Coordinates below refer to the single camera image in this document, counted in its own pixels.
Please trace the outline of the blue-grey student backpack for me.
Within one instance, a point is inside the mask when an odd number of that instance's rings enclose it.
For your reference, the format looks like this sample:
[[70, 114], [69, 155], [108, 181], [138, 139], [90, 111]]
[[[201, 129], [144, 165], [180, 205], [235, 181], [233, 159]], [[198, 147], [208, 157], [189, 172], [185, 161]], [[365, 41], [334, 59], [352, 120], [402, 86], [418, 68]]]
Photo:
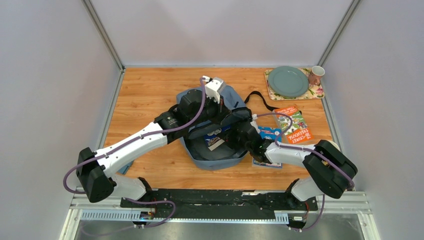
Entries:
[[189, 129], [188, 135], [179, 139], [194, 164], [208, 171], [233, 167], [248, 153], [243, 147], [230, 147], [218, 134], [232, 132], [235, 130], [233, 124], [248, 120], [252, 116], [252, 111], [246, 105], [252, 95], [259, 96], [270, 112], [277, 109], [268, 105], [259, 91], [252, 91], [246, 99], [242, 99], [233, 87], [227, 85], [220, 95], [224, 105], [232, 113], [219, 124], [209, 120], [199, 123]]

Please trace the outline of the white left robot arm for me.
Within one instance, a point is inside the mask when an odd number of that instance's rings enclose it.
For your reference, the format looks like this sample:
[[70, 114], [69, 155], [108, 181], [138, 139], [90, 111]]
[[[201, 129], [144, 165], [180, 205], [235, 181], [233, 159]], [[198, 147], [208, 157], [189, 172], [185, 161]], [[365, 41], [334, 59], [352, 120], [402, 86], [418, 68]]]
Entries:
[[91, 203], [118, 193], [124, 184], [116, 172], [129, 162], [188, 135], [190, 128], [205, 122], [220, 124], [232, 112], [223, 96], [218, 100], [198, 89], [184, 94], [179, 103], [161, 113], [146, 127], [112, 146], [78, 154], [76, 176]]

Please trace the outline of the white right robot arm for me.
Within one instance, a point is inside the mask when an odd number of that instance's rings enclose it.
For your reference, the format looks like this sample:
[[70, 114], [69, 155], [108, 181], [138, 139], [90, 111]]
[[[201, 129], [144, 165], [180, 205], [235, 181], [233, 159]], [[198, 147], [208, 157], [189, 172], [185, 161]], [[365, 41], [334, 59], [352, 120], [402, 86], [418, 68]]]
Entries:
[[299, 209], [310, 198], [325, 195], [339, 199], [348, 189], [353, 189], [356, 165], [329, 140], [317, 144], [296, 145], [266, 139], [247, 121], [233, 124], [221, 133], [221, 138], [231, 148], [242, 148], [257, 161], [267, 164], [288, 164], [303, 167], [309, 177], [294, 180], [287, 188], [286, 205]]

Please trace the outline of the orange treehouse book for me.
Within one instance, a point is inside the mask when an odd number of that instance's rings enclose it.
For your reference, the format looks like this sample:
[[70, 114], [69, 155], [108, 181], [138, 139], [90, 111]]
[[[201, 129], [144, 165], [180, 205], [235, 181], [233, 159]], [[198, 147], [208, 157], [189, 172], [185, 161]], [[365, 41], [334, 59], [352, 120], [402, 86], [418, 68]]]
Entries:
[[277, 113], [274, 119], [277, 125], [284, 131], [282, 142], [294, 145], [309, 145], [314, 141], [314, 136], [310, 131], [301, 111], [296, 106], [278, 108], [272, 111]]

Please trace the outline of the light blue treehouse book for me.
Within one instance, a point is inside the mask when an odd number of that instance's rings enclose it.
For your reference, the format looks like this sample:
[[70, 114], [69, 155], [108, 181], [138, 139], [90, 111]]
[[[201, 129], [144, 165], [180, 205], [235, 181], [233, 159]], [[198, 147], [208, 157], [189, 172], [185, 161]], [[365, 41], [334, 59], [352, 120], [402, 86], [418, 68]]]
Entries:
[[[258, 126], [258, 129], [260, 130], [259, 134], [263, 139], [268, 139], [268, 140], [272, 140], [272, 141], [274, 141], [276, 139], [276, 137], [281, 133], [281, 129], [279, 129], [279, 128]], [[255, 167], [274, 168], [274, 169], [282, 169], [283, 168], [282, 163], [259, 162], [255, 158], [252, 158], [252, 165], [255, 166]]]

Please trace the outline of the dark blue treehouse book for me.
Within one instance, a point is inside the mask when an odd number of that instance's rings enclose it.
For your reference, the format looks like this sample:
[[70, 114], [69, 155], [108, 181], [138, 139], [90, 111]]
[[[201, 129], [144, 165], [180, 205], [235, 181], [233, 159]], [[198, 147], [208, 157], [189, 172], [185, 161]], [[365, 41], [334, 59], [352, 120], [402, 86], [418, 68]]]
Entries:
[[218, 134], [221, 134], [222, 132], [226, 132], [229, 129], [230, 129], [230, 126], [228, 125], [228, 126], [225, 126], [225, 127], [218, 128], [218, 129], [204, 135], [203, 139], [204, 139], [204, 142], [206, 144], [206, 147], [210, 151], [214, 151], [215, 149], [217, 149], [220, 145], [222, 145], [225, 142], [223, 139], [221, 139], [218, 136]]

